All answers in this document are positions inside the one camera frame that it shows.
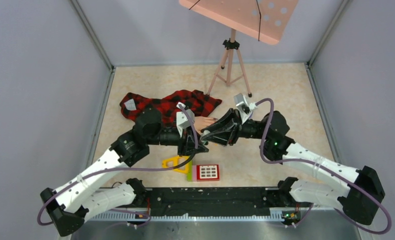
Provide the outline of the nail polish bottle grey cap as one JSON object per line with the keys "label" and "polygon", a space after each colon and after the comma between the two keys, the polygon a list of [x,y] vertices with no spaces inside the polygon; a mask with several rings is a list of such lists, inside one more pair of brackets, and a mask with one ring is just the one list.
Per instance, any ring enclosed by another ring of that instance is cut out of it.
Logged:
{"label": "nail polish bottle grey cap", "polygon": [[208,131],[208,130],[205,130],[205,131],[202,133],[202,135],[201,135],[201,136],[202,136],[202,137],[203,137],[203,136],[206,136],[206,135],[208,135],[209,133],[210,133],[210,131]]}

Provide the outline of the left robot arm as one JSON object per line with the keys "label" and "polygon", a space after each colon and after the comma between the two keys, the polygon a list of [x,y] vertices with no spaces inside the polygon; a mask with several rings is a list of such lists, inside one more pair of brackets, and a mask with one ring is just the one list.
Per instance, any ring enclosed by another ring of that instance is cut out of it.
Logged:
{"label": "left robot arm", "polygon": [[100,187],[124,171],[146,172],[147,168],[134,167],[138,161],[150,153],[150,146],[176,146],[184,162],[173,166],[174,169],[188,164],[196,154],[209,150],[200,141],[194,127],[192,111],[180,108],[180,118],[186,120],[186,128],[178,130],[166,127],[162,113],[148,108],[139,114],[131,130],[121,134],[92,165],[79,173],[66,184],[56,188],[45,188],[40,193],[43,202],[36,220],[46,226],[41,217],[44,212],[61,237],[75,233],[84,223],[119,206],[139,207],[146,200],[146,188],[136,178],[127,180],[119,186],[100,191]]}

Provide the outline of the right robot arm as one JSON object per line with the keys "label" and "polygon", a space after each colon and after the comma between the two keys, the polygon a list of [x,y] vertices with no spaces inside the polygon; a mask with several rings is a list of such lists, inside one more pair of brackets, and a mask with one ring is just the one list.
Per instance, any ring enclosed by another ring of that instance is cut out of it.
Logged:
{"label": "right robot arm", "polygon": [[318,155],[287,136],[290,127],[277,110],[262,120],[242,121],[239,110],[229,109],[214,124],[203,129],[202,141],[223,146],[234,145],[239,138],[259,139],[258,148],[268,163],[299,170],[319,183],[296,177],[280,181],[279,201],[285,206],[308,202],[342,211],[351,220],[369,226],[379,210],[385,191],[376,170],[346,166]]}

